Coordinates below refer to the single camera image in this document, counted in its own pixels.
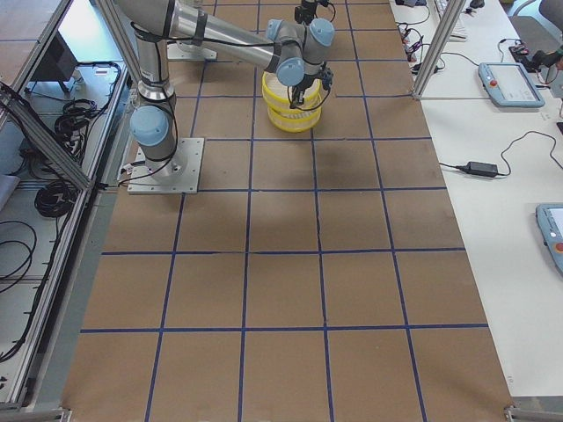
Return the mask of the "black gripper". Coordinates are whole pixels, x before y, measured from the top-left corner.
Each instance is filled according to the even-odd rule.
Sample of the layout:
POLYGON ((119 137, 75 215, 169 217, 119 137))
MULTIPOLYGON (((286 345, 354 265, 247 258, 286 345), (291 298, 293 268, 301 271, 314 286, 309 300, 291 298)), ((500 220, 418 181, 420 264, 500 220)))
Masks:
POLYGON ((321 83, 323 90, 326 92, 331 91, 333 87, 333 71, 326 63, 323 63, 320 70, 315 74, 305 75, 298 85, 289 89, 289 107, 291 109, 301 109, 301 106, 304 104, 306 91, 311 88, 316 81, 321 83))

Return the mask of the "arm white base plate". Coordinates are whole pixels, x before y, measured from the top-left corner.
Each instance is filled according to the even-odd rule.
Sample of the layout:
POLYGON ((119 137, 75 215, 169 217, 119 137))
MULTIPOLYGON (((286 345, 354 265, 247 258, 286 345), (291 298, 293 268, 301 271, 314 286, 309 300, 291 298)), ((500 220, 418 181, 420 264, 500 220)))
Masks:
POLYGON ((163 170, 150 175, 150 170, 157 170, 162 164, 145 159, 140 147, 137 148, 137 161, 144 164, 136 166, 132 181, 128 183, 130 194, 176 194, 197 193, 201 174, 201 160, 204 150, 203 138, 180 138, 175 156, 163 170))
POLYGON ((212 62, 217 52, 185 42, 172 42, 167 45, 167 57, 172 62, 212 62))

